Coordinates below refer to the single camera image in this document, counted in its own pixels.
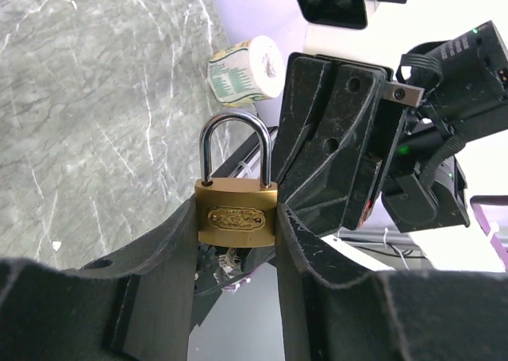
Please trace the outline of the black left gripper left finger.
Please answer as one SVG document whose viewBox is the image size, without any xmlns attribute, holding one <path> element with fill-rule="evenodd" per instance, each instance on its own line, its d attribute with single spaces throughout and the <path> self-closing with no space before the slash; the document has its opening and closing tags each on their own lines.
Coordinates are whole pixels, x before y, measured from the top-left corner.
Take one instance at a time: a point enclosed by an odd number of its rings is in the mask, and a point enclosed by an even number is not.
<svg viewBox="0 0 508 361">
<path fill-rule="evenodd" d="M 184 360 L 191 331 L 195 202 L 80 269 L 1 261 L 4 360 Z"/>
</svg>

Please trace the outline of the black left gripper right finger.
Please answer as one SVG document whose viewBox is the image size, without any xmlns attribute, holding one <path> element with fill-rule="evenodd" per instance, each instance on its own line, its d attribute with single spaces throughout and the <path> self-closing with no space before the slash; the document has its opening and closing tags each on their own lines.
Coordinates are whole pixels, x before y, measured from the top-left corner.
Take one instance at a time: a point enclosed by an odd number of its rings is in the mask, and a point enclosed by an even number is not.
<svg viewBox="0 0 508 361">
<path fill-rule="evenodd" d="M 504 360 L 507 276 L 370 271 L 279 205 L 276 267 L 288 360 Z"/>
</svg>

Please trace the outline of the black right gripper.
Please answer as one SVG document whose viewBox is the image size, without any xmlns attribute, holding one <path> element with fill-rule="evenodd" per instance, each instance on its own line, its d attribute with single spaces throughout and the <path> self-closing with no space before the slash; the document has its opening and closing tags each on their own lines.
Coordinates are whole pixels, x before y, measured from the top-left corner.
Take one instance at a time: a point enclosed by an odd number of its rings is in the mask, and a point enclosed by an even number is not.
<svg viewBox="0 0 508 361">
<path fill-rule="evenodd" d="M 401 83 L 383 90 L 379 65 L 290 55 L 272 179 L 279 202 L 310 231 L 356 230 L 368 219 L 405 125 L 407 96 Z"/>
</svg>

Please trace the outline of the brass padlock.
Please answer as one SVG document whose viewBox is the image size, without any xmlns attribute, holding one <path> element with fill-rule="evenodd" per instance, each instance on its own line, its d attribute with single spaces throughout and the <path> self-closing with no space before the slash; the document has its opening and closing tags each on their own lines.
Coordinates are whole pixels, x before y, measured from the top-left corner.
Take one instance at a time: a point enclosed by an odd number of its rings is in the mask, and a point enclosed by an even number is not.
<svg viewBox="0 0 508 361">
<path fill-rule="evenodd" d="M 211 137 L 227 121 L 245 123 L 257 135 L 258 180 L 212 176 Z M 194 187 L 200 242 L 224 248 L 262 248 L 275 243 L 278 185 L 271 180 L 271 151 L 270 133 L 253 113 L 227 109 L 205 123 L 199 137 L 201 178 Z"/>
</svg>

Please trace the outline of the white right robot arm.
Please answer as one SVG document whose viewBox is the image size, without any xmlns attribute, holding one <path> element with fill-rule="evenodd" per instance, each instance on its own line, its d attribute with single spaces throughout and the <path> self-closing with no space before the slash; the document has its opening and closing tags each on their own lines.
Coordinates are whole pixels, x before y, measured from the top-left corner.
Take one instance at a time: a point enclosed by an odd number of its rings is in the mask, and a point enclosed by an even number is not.
<svg viewBox="0 0 508 361">
<path fill-rule="evenodd" d="M 376 64 L 293 53 L 271 174 L 317 234 L 382 202 L 400 232 L 469 225 L 456 154 L 507 128 L 507 49 L 492 21 Z"/>
</svg>

